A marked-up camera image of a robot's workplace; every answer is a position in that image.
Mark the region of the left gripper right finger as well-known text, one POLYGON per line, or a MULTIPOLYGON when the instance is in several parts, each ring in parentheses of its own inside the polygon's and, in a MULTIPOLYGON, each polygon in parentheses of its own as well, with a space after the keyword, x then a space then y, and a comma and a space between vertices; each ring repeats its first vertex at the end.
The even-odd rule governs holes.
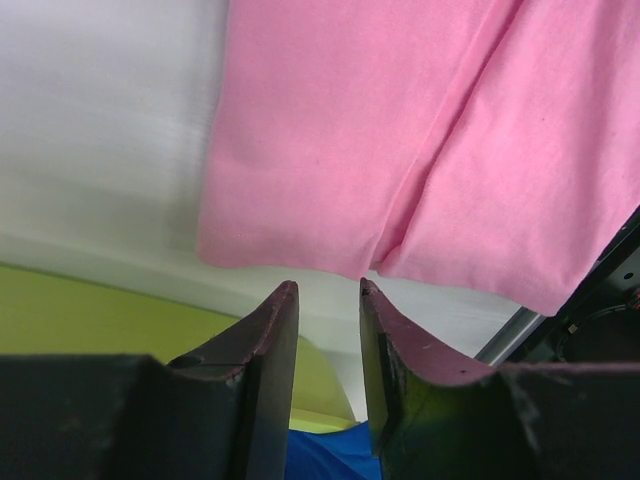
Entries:
POLYGON ((371 447, 386 479, 497 479, 491 436, 500 383, 491 369, 403 315, 360 282, 360 343, 371 447))

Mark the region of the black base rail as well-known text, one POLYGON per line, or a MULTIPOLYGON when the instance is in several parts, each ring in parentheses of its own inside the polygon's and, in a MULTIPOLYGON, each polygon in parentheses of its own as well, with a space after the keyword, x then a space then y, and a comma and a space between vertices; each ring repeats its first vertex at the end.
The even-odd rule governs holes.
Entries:
POLYGON ((527 355, 532 362, 639 361, 639 213, 602 259, 605 268, 580 303, 544 324, 545 336, 527 355))

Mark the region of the pink t shirt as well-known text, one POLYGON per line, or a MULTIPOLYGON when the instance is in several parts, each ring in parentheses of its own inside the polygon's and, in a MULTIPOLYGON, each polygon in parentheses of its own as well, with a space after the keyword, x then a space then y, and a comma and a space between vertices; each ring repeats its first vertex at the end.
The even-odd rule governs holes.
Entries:
POLYGON ((233 1, 197 251, 551 316, 639 205, 635 1, 233 1))

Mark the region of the blue t shirt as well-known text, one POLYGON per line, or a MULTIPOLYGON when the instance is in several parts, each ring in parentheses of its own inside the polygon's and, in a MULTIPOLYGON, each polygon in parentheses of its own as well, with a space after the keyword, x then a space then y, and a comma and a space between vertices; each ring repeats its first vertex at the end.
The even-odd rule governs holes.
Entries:
POLYGON ((381 480, 368 423, 325 434, 290 430, 284 479, 381 480))

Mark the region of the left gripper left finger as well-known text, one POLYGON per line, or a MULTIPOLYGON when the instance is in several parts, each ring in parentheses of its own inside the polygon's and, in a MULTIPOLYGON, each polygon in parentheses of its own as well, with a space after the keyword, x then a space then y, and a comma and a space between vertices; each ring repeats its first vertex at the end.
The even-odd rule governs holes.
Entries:
POLYGON ((170 453, 186 457, 180 478, 283 478, 298 327, 298 286, 285 281, 253 312, 169 362, 180 408, 170 453))

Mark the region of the lime green plastic bin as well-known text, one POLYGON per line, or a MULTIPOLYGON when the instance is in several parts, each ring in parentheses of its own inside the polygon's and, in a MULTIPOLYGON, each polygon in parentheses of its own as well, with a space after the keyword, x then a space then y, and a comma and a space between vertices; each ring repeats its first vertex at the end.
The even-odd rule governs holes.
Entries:
MULTIPOLYGON (((147 353, 167 363, 236 323, 236 318, 90 282, 4 266, 4 354, 147 353)), ((332 433, 356 419, 327 356, 299 338, 290 426, 332 433)))

